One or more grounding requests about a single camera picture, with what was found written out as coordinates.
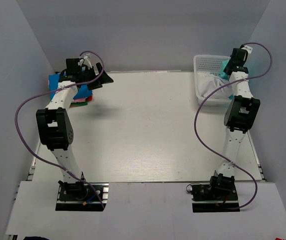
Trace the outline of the white t shirt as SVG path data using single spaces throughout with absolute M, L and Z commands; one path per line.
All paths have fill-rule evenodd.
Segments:
M 198 81 L 198 93 L 202 97 L 207 97 L 217 88 L 228 83 L 228 80 L 216 77 L 216 76 L 206 76 Z M 216 93 L 214 93 L 210 98 L 213 99 L 228 99 L 233 95 L 232 87 L 227 86 Z

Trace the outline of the teal t shirt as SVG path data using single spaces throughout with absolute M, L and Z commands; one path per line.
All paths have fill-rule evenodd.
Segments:
M 222 64 L 221 64 L 221 70 L 220 70 L 218 76 L 219 76 L 221 79 L 223 79 L 223 80 L 230 81 L 231 75 L 230 75 L 230 76 L 227 76 L 227 75 L 223 72 L 223 70 L 224 70 L 224 68 L 225 68 L 225 65 L 226 65 L 225 61 L 223 61 Z M 247 67 L 244 67 L 243 65 L 232 63 L 232 73 L 234 73 L 234 72 L 242 72 L 242 73 L 245 74 L 245 78 L 248 78 L 248 69 L 247 69 Z

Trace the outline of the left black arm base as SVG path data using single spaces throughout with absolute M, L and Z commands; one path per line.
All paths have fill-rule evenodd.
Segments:
M 59 182 L 55 211 L 102 212 L 107 204 L 109 184 L 93 183 L 93 190 L 87 184 Z

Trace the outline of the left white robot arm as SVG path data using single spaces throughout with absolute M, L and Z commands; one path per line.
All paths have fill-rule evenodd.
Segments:
M 66 59 L 66 68 L 58 78 L 58 91 L 50 103 L 36 112 L 36 120 L 42 145 L 53 154 L 62 171 L 63 184 L 73 184 L 71 194 L 79 200 L 88 195 L 88 187 L 81 183 L 85 179 L 79 169 L 72 150 L 74 131 L 68 109 L 82 86 L 91 91 L 104 84 L 113 83 L 101 62 L 93 67 L 87 56 Z

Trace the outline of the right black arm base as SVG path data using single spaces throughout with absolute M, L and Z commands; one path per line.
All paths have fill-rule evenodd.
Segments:
M 239 212 L 238 195 L 234 177 L 214 175 L 208 184 L 190 183 L 186 192 L 192 195 L 194 213 Z

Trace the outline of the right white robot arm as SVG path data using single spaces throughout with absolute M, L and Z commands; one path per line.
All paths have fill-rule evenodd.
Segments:
M 232 85 L 233 98 L 224 116 L 225 142 L 222 155 L 231 162 L 224 160 L 215 170 L 214 175 L 222 175 L 226 178 L 234 177 L 234 170 L 240 145 L 248 130 L 253 126 L 256 118 L 260 100 L 255 99 L 249 89 L 248 69 L 244 66 L 252 48 L 245 45 L 234 48 L 225 69 Z

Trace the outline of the folded red t shirt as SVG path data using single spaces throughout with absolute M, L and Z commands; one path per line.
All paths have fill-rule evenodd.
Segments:
M 91 95 L 91 96 L 89 96 L 89 97 L 87 97 L 87 102 L 92 101 L 92 99 L 93 99 L 93 96 L 92 96 L 92 95 Z

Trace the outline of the white plastic basket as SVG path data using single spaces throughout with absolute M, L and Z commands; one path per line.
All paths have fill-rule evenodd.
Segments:
M 196 55 L 193 58 L 194 67 L 194 83 L 195 83 L 195 94 L 199 103 L 201 103 L 205 98 L 200 96 L 198 93 L 198 81 L 204 77 L 219 77 L 218 74 L 221 70 L 221 64 L 223 61 L 228 60 L 228 56 L 222 55 Z M 215 99 L 209 98 L 206 102 L 206 106 L 218 106 L 227 107 L 230 103 L 231 97 L 228 99 Z

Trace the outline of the folded pink t shirt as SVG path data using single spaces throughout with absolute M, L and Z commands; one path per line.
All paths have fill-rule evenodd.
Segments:
M 73 99 L 72 103 L 84 103 L 87 102 L 87 97 Z

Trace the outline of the folded green t shirt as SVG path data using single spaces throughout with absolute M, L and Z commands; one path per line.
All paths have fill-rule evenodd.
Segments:
M 70 107 L 71 108 L 74 108 L 74 107 L 82 107 L 82 106 L 86 106 L 88 104 L 88 102 L 82 102 L 82 103 L 72 103 L 70 104 Z

